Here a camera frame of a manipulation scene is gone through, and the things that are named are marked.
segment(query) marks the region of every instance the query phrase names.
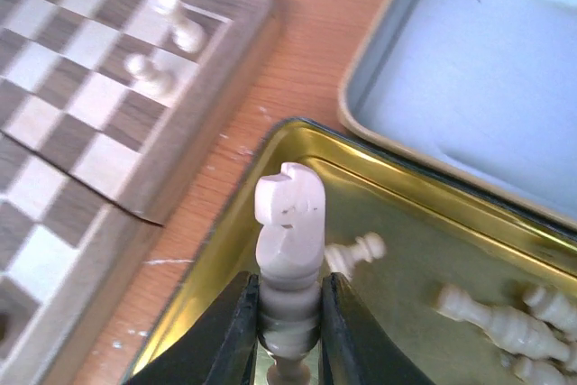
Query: small white speck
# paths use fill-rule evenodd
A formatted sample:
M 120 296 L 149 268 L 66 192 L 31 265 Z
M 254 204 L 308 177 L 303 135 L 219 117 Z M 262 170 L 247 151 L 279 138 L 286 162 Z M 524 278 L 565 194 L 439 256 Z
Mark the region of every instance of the small white speck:
M 249 148 L 247 148 L 246 146 L 241 146 L 238 149 L 238 153 L 240 155 L 252 155 L 252 151 Z
M 192 263 L 191 259 L 157 259 L 156 261 L 146 261 L 145 265 L 166 265 L 171 263 Z
M 501 352 L 500 361 L 501 365 L 506 369 L 508 369 L 511 366 L 511 363 L 513 362 L 513 358 L 510 354 Z

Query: tin lid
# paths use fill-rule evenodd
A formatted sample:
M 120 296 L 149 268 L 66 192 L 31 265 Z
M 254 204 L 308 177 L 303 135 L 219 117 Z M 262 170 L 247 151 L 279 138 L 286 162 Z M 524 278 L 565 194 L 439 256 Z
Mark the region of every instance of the tin lid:
M 577 228 L 575 5 L 384 0 L 340 86 L 339 120 Z

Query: chessboard border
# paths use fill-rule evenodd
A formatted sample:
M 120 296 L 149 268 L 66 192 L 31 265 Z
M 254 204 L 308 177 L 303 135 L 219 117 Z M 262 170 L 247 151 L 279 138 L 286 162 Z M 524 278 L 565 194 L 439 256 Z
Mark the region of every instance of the chessboard border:
M 170 114 L 170 128 L 157 136 L 115 200 L 127 212 L 161 225 L 186 194 L 280 33 L 277 0 L 182 1 L 230 22 L 215 50 L 199 63 L 187 95 Z
M 70 383 L 162 231 L 112 203 L 101 214 L 60 289 L 5 359 L 0 383 Z

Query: metal tin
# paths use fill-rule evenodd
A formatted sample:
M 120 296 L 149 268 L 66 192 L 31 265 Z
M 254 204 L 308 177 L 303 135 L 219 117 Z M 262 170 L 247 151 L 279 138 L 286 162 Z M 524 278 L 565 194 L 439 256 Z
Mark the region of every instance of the metal tin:
M 384 0 L 341 85 L 363 139 L 577 227 L 577 0 Z
M 254 188 L 284 161 L 306 164 L 324 181 L 327 243 L 352 244 L 369 231 L 385 239 L 387 256 L 360 264 L 353 287 L 425 374 L 440 385 L 518 383 L 487 338 L 438 315 L 433 300 L 444 282 L 479 301 L 515 306 L 528 282 L 577 295 L 577 233 L 301 119 L 281 124 L 263 143 L 127 377 L 177 341 L 238 271 L 258 272 Z M 260 351 L 257 385 L 266 383 L 269 365 Z

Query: wooden surface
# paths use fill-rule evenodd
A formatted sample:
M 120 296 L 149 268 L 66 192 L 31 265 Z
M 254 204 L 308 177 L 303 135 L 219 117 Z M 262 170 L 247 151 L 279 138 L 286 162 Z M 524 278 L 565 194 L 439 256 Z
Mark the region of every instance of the wooden surface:
M 342 131 L 336 119 L 337 87 L 381 2 L 284 0 L 285 34 L 222 131 L 75 384 L 119 382 L 142 345 L 142 334 L 151 328 L 251 160 L 252 150 L 276 122 L 305 116 Z

